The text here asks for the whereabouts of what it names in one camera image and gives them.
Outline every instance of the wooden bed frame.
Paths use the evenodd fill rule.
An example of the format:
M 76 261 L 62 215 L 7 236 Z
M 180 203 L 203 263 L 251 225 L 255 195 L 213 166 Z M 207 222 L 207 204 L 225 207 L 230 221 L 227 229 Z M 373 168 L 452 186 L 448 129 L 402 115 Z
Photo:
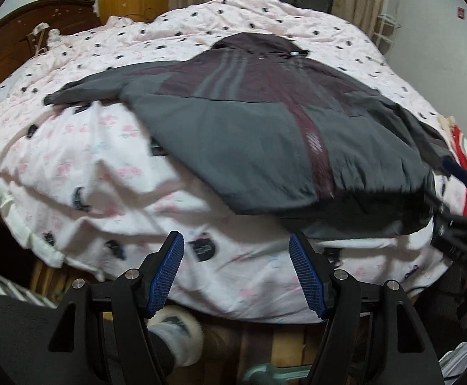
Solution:
M 71 35 L 101 25 L 91 0 L 39 0 L 24 5 L 0 20 L 0 83 L 35 55 L 35 46 L 46 46 L 48 31 L 59 29 L 63 35 Z M 49 28 L 43 40 L 32 31 L 40 23 Z M 50 268 L 37 260 L 31 276 L 30 289 L 57 301 L 59 296 L 78 277 L 92 278 L 76 269 L 64 266 Z

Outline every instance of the maroon stripe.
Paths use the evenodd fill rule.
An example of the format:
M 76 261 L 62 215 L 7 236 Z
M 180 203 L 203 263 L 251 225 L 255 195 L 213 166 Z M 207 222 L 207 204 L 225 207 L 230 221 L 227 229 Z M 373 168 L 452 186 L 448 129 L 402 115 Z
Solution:
M 192 97 L 203 80 L 219 66 L 222 56 L 223 51 L 207 51 L 182 62 L 178 73 L 165 80 L 157 94 Z
M 278 79 L 282 78 L 282 68 L 271 69 L 271 72 L 274 73 L 267 74 L 271 82 L 271 87 L 279 95 L 280 101 L 285 104 L 289 112 L 294 116 L 294 120 L 296 120 L 301 132 L 301 137 L 312 168 L 312 180 L 314 182 L 317 198 L 319 200 L 331 199 L 334 196 L 332 169 L 329 164 L 328 151 L 319 133 L 319 129 L 305 110 L 294 100 L 294 97 L 284 90 L 288 87 L 288 84 L 286 85 L 283 79 Z

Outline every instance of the wooden floor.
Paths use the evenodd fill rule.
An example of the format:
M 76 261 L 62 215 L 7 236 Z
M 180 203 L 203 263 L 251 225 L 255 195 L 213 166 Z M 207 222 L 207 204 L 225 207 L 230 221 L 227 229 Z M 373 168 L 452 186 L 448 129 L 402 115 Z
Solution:
M 230 334 L 232 354 L 223 360 L 210 360 L 204 354 L 193 366 L 176 369 L 169 377 L 169 385 L 235 385 L 252 366 L 272 363 L 279 368 L 309 365 L 314 362 L 326 323 L 312 325 L 274 325 L 225 321 L 210 316 L 195 316 L 206 331 L 211 325 L 220 325 Z M 354 360 L 363 358 L 368 331 L 367 320 L 361 319 Z M 298 385 L 298 380 L 290 381 Z M 355 385 L 348 378 L 348 385 Z

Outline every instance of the metal screw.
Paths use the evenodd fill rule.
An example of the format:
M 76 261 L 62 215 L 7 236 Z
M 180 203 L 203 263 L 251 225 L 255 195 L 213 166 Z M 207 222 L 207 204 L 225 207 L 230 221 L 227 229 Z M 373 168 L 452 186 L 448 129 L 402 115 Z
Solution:
M 389 281 L 387 282 L 387 287 L 389 287 L 392 291 L 397 291 L 401 286 L 397 281 Z
M 137 269 L 129 269 L 125 274 L 125 277 L 127 279 L 135 279 L 138 276 L 139 276 L 139 271 Z
M 79 279 L 75 279 L 73 281 L 73 284 L 71 284 L 73 286 L 73 288 L 75 289 L 80 289 L 82 288 L 84 285 L 86 284 L 86 281 L 84 281 L 82 278 L 79 278 Z
M 344 281 L 345 279 L 347 279 L 348 274 L 343 269 L 337 269 L 335 272 L 333 272 L 333 276 L 335 276 L 340 281 Z

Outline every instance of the gray jacket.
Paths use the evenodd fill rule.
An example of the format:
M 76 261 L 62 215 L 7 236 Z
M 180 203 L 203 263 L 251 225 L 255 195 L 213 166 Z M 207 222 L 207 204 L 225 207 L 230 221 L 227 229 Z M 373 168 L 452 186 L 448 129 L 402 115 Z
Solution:
M 46 104 L 119 100 L 239 214 L 321 239 L 409 234 L 428 222 L 448 149 L 410 112 L 274 35 L 241 33 L 184 62 L 66 84 Z

